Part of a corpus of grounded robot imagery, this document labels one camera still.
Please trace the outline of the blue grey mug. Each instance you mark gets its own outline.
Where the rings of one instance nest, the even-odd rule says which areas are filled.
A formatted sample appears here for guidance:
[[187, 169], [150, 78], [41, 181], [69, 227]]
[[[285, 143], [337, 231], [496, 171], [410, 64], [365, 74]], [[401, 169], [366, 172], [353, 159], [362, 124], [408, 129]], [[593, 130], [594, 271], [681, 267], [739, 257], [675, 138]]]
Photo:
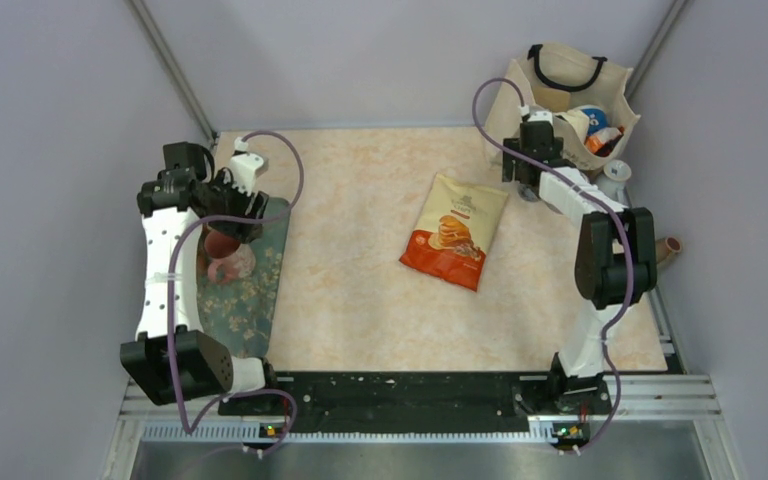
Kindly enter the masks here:
[[541, 197], [539, 191], [530, 185], [520, 184], [517, 187], [518, 195], [526, 202], [540, 202]]

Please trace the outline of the large pink mug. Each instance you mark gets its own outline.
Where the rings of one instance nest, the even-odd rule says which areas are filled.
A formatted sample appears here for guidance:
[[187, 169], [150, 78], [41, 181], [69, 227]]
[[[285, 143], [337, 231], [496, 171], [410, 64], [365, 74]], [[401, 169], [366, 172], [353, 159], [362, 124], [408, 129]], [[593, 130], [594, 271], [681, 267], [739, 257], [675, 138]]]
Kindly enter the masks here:
[[252, 248], [216, 230], [209, 230], [203, 243], [208, 257], [207, 277], [219, 285], [251, 275], [256, 266]]

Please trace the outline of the orange chips bag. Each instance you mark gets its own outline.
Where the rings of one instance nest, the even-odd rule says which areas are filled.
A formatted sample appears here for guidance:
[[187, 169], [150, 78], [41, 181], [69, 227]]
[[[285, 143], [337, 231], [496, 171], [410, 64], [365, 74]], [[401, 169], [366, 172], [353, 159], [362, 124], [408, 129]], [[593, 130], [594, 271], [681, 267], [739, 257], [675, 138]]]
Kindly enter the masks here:
[[400, 263], [477, 291], [507, 200], [503, 190], [436, 174]]

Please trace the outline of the small brown striped cup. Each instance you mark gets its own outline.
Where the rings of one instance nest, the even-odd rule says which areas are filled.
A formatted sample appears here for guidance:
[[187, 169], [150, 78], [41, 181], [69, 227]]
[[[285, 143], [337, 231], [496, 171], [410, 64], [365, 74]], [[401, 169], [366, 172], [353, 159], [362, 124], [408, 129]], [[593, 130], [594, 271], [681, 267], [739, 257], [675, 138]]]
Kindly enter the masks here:
[[666, 236], [655, 242], [656, 266], [658, 271], [666, 269], [683, 251], [683, 244], [678, 237]]

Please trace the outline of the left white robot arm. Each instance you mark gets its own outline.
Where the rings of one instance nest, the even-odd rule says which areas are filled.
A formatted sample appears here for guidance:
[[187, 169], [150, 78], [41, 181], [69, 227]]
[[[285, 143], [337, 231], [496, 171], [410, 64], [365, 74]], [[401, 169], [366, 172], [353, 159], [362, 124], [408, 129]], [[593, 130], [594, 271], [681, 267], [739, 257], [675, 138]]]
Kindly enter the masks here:
[[167, 144], [163, 155], [164, 169], [137, 194], [147, 249], [144, 298], [120, 362], [155, 405], [242, 392], [252, 410], [268, 413], [281, 397], [268, 362], [238, 358], [206, 334], [197, 302], [201, 232], [210, 227], [242, 244], [260, 237], [269, 197], [255, 184], [267, 161], [243, 140], [221, 169], [195, 143]]

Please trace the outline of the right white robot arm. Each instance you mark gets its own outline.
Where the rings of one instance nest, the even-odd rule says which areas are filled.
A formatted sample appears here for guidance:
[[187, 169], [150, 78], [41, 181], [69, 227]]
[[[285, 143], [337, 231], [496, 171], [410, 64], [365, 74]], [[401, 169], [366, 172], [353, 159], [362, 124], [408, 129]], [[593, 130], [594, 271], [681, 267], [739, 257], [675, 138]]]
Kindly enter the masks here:
[[614, 327], [657, 282], [654, 219], [608, 197], [562, 157], [563, 140], [548, 120], [522, 119], [503, 141], [502, 179], [516, 182], [578, 227], [574, 280], [583, 308], [574, 333], [555, 354], [546, 397], [572, 412], [597, 392]]

